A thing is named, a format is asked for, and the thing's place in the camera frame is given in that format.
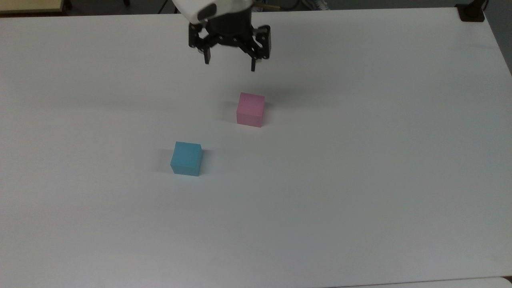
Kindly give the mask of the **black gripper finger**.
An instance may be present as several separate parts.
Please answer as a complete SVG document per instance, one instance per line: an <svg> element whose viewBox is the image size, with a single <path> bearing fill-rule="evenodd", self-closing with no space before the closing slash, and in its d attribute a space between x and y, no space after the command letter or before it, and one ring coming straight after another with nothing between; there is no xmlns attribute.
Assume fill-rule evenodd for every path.
<svg viewBox="0 0 512 288"><path fill-rule="evenodd" d="M263 25L250 28L239 36L239 47L251 58L251 71L256 70L256 62L270 58L271 27Z"/></svg>
<svg viewBox="0 0 512 288"><path fill-rule="evenodd" d="M188 45L191 48L196 48L203 54L205 64L210 64L211 51L219 42L219 35L207 34L204 38L201 38L200 32L205 29L203 24L192 24L188 26Z"/></svg>

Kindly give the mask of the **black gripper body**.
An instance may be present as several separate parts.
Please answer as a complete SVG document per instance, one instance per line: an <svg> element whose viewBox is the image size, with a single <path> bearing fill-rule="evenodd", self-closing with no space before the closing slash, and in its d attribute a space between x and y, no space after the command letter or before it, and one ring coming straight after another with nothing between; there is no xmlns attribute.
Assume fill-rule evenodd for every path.
<svg viewBox="0 0 512 288"><path fill-rule="evenodd" d="M245 47L254 46L253 27L251 24L251 7L233 13L227 13L207 21L205 37L211 47L215 44Z"/></svg>

